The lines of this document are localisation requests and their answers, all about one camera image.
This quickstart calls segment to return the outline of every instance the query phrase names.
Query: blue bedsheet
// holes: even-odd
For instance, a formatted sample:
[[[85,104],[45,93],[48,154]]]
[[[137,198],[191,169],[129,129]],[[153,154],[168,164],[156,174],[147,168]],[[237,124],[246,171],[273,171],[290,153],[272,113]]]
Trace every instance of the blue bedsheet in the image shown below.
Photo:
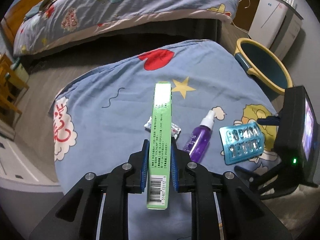
[[[213,41],[185,41],[98,67],[67,85],[54,104],[54,159],[65,193],[85,173],[108,173],[141,150],[143,140],[150,139],[143,125],[151,116],[159,81],[172,84],[172,122],[182,129],[178,148],[208,110],[215,109],[212,137],[201,161],[212,172],[234,167],[225,165],[220,127],[275,114],[255,81]],[[264,153],[239,165],[263,174],[280,158],[271,151],[276,128],[260,128]],[[190,239],[191,197],[174,192],[172,185],[167,210],[148,210],[146,193],[130,194],[128,210],[131,240]],[[163,230],[155,234],[159,225]]]
[[[56,0],[45,12],[39,4],[17,31],[14,55],[36,54],[113,30],[182,18],[231,23],[239,0]]]

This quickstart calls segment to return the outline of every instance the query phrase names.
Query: wooden headboard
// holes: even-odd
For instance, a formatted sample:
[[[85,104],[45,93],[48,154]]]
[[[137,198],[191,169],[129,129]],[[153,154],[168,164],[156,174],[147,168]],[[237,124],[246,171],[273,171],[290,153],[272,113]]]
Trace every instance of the wooden headboard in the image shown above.
[[[4,18],[1,21],[1,26],[4,30],[4,35],[8,38],[12,46],[25,14],[41,1],[42,0],[20,0],[4,15]]]

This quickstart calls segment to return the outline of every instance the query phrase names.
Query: display screen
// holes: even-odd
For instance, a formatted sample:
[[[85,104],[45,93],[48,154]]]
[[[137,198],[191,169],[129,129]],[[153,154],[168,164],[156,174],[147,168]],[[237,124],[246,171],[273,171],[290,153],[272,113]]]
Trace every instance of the display screen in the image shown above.
[[[313,124],[314,119],[312,115],[312,111],[310,109],[310,105],[306,99],[306,112],[304,117],[304,131],[302,137],[302,147],[304,154],[306,155],[306,159],[309,159],[309,154],[311,150],[312,144],[312,136],[313,136]]]

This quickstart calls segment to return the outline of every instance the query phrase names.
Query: green medicine box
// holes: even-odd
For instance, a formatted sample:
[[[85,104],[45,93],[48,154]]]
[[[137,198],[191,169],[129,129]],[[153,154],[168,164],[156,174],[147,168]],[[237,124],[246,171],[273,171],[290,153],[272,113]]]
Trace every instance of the green medicine box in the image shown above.
[[[171,84],[155,86],[148,166],[147,208],[166,209],[171,154]]]

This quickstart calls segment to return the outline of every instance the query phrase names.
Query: blue blister pack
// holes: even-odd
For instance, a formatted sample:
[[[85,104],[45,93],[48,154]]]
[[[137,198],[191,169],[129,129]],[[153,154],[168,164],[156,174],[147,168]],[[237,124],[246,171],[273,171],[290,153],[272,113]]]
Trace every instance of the blue blister pack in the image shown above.
[[[242,162],[263,153],[264,135],[255,122],[221,127],[220,136],[226,165]]]

